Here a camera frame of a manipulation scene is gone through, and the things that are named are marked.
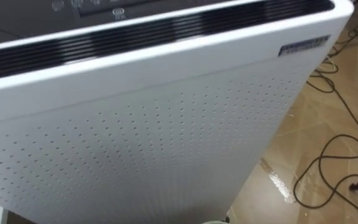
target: beige floor tile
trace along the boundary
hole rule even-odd
[[[310,101],[301,93],[295,99],[287,115],[284,117],[277,135],[283,135],[307,128],[323,122],[319,113],[313,108]]]

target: label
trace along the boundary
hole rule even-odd
[[[278,56],[294,54],[294,53],[301,52],[304,50],[309,50],[309,49],[313,49],[316,47],[320,47],[328,41],[329,37],[330,37],[330,35],[325,35],[325,36],[313,38],[310,40],[303,40],[301,42],[284,45],[283,47],[281,47],[280,53],[278,53]]]

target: white air purifier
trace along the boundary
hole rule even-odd
[[[353,10],[24,2],[0,38],[0,206],[39,224],[222,220]]]

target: black vent slat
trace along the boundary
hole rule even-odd
[[[269,16],[273,16],[275,13],[276,14],[283,14],[285,10],[287,11],[290,11],[290,13],[294,13],[293,10],[297,10],[297,12],[299,12],[299,9],[304,7],[304,5],[299,5],[299,4],[295,4],[294,6],[283,6],[283,5],[272,5],[274,6],[274,10],[272,10],[270,13],[269,13]],[[203,17],[203,21],[205,22],[210,22],[210,23],[214,23],[213,26],[216,27],[216,24],[215,22],[219,22],[219,21],[222,21],[222,18],[226,18],[228,15],[231,15],[231,16],[234,16],[233,13],[248,13],[250,12],[250,14],[247,14],[247,18],[248,20],[246,21],[247,23],[249,24],[255,24],[257,21],[253,21],[253,19],[255,19],[255,17],[258,17],[259,14],[260,14],[260,11],[255,11],[255,10],[251,10],[252,8],[248,9],[248,10],[243,10],[241,12],[238,12],[238,11],[235,11],[235,10],[231,10],[231,11],[227,11],[225,12],[224,14],[213,14],[213,15],[205,15]],[[153,32],[155,30],[162,30],[162,29],[166,29],[166,27],[163,27],[163,26],[172,26],[172,21],[164,21],[165,24],[161,24],[161,23],[158,23],[158,24],[151,24],[150,27],[145,27],[145,26],[142,26],[142,25],[137,25],[137,26],[132,26],[131,27],[131,30],[129,32],[132,33],[132,35],[139,35],[139,33],[144,33],[144,30],[147,29],[148,30],[148,33],[150,32]],[[104,38],[104,39],[110,39],[111,36],[114,36],[114,35],[117,35],[117,31],[116,30],[113,30],[113,34],[110,33],[108,34],[106,32],[106,34],[102,35],[101,37]],[[41,52],[44,52],[44,51],[39,51],[39,49],[44,49],[45,52],[48,52],[48,48],[49,46],[54,46],[54,45],[59,45],[61,49],[64,49],[65,48],[65,42],[71,44],[71,45],[80,45],[82,44],[81,41],[86,41],[86,40],[92,40],[93,42],[99,42],[101,40],[97,39],[97,37],[92,37],[90,38],[88,35],[84,35],[84,36],[79,36],[79,37],[74,37],[72,39],[69,39],[69,40],[53,40],[51,41],[50,43],[46,43],[44,42],[44,44],[37,44],[37,45],[28,45],[26,47],[23,47],[21,49],[21,52],[17,52],[16,49],[11,49],[11,50],[7,50],[5,52],[5,54],[2,56],[2,58],[6,58],[6,57],[10,57],[11,54],[15,54],[16,57],[23,57],[23,55],[29,55],[31,52],[36,52],[36,53],[41,53]]]
[[[299,9],[300,8],[304,8],[305,6],[304,5],[299,5],[299,4],[295,4],[294,6],[283,6],[283,5],[272,5],[274,6],[274,9],[269,12],[269,16],[272,17],[274,16],[275,14],[279,15],[279,14],[283,14],[284,12],[284,9],[287,10],[287,13],[291,13],[291,14],[294,14],[295,12],[293,10],[296,10],[297,13],[302,13]],[[216,24],[215,22],[219,22],[219,21],[222,21],[222,18],[226,18],[227,15],[231,15],[231,16],[234,16],[233,12],[236,12],[236,13],[247,13],[248,11],[251,12],[250,14],[247,15],[247,18],[248,20],[246,21],[246,23],[248,24],[255,24],[257,21],[252,21],[252,19],[255,19],[255,16],[259,16],[260,15],[260,11],[254,11],[254,10],[251,10],[252,8],[250,8],[249,10],[244,10],[244,11],[235,11],[235,10],[230,10],[230,11],[227,11],[225,12],[225,14],[213,14],[213,15],[206,15],[203,17],[203,21],[206,21],[206,22],[210,22],[210,23],[214,23],[213,26],[216,27]],[[163,24],[152,24],[154,25],[154,28],[149,28],[150,30],[148,30],[147,28],[148,27],[145,27],[143,25],[137,25],[137,26],[132,26],[131,27],[131,30],[129,32],[132,33],[132,35],[139,35],[139,34],[136,34],[136,33],[144,33],[144,30],[147,29],[148,30],[148,33],[154,31],[154,30],[160,30],[160,29],[164,29],[166,27],[161,27],[161,25]],[[165,23],[166,26],[171,26],[172,23],[171,21],[169,22],[166,22]],[[117,35],[117,30],[112,30],[114,33],[110,33],[110,34],[104,34],[102,35],[102,37],[104,37],[105,39],[110,39],[110,35]],[[38,49],[39,48],[42,48],[42,49],[45,49],[45,50],[48,50],[48,46],[49,45],[56,45],[58,44],[60,46],[61,49],[64,49],[65,48],[65,45],[64,45],[64,42],[68,42],[68,43],[71,43],[72,45],[75,45],[76,43],[75,42],[79,42],[77,44],[81,44],[81,41],[85,41],[85,40],[92,40],[94,42],[99,42],[100,40],[95,38],[95,37],[92,37],[92,38],[89,38],[88,35],[84,35],[84,36],[79,36],[78,39],[76,39],[76,37],[73,37],[72,39],[68,39],[68,40],[53,40],[51,41],[51,43],[46,43],[44,42],[44,44],[38,44],[38,45],[29,45],[27,47],[24,47],[23,49],[21,49],[21,52],[24,53],[24,54],[29,54],[29,51],[37,51],[38,52]],[[9,53],[12,53],[12,54],[15,54],[16,56],[21,56],[20,54],[17,53],[17,50],[16,49],[11,49],[11,51],[6,51],[5,52],[5,55],[8,57],[9,56]]]
[[[291,8],[291,11],[288,11],[290,13],[296,13],[296,12],[299,12],[299,6],[297,8]],[[270,13],[271,16],[274,16],[276,14],[280,13],[280,11],[278,12],[274,12],[274,13]],[[257,14],[256,13],[253,13],[253,14],[249,14],[249,20],[247,20],[248,23],[250,24],[253,24],[255,22],[257,22],[256,18],[257,18]],[[204,20],[204,21],[208,21],[210,23],[212,23],[214,25],[214,29],[218,29],[218,27],[222,24],[225,24],[226,21],[222,20],[221,17],[215,17],[215,18],[208,18],[208,20]],[[235,22],[242,22],[242,18],[238,17],[235,21],[231,21],[232,24],[234,25]],[[186,37],[185,35],[187,35],[189,32],[189,30],[195,30],[195,29],[199,29],[201,30],[202,27],[200,27],[198,24],[200,22],[197,22],[197,21],[192,21],[191,24],[189,23],[185,23],[183,25],[179,25],[179,26],[175,26],[175,28],[181,28],[182,26],[186,26],[186,27],[183,27],[183,29],[186,30],[186,32],[181,32],[180,35],[183,35],[184,37]],[[160,34],[162,35],[161,33],[161,28],[164,28],[164,27],[161,27],[161,26],[154,26],[152,29],[148,29],[148,33],[144,33],[143,29],[144,27],[135,27],[133,29],[131,29],[128,33],[128,36],[135,36],[137,39],[139,39],[139,37],[145,37],[143,35],[146,35],[146,36],[151,36],[151,35],[154,35],[154,34]],[[60,51],[61,52],[65,52],[65,55],[68,55],[68,51],[70,51],[71,49],[75,49],[77,51],[80,51],[80,49],[76,46],[78,45],[84,45],[83,48],[87,48],[89,49],[89,47],[87,47],[88,44],[92,45],[92,46],[95,46],[96,44],[107,44],[105,42],[102,43],[102,41],[105,41],[105,40],[110,40],[110,41],[114,41],[114,39],[118,39],[118,38],[114,38],[112,40],[112,38],[110,37],[111,36],[117,36],[119,35],[118,32],[115,32],[113,34],[109,34],[109,35],[103,35],[101,37],[90,37],[90,36],[86,36],[86,37],[81,37],[81,40],[80,41],[73,41],[73,42],[68,42],[67,44],[63,44],[62,42],[59,42],[59,46],[60,46]],[[29,50],[26,50],[26,51],[22,51],[22,52],[19,52],[19,53],[16,53],[16,52],[10,52],[11,54],[15,54],[15,58],[13,58],[13,60],[10,60],[9,62],[14,62],[16,60],[23,60],[23,59],[27,59],[29,57],[33,57],[34,55],[33,54],[38,54],[40,55],[41,53],[43,54],[55,54],[56,52],[54,51],[51,51],[51,49],[49,49],[48,47],[45,47],[45,46],[37,46],[37,47],[33,47]],[[1,59],[6,59],[6,58],[9,58],[11,57],[10,54],[5,54],[3,56],[0,56],[0,62],[6,62],[5,60],[1,60]]]
[[[267,0],[0,50],[0,77],[327,11],[330,0]]]

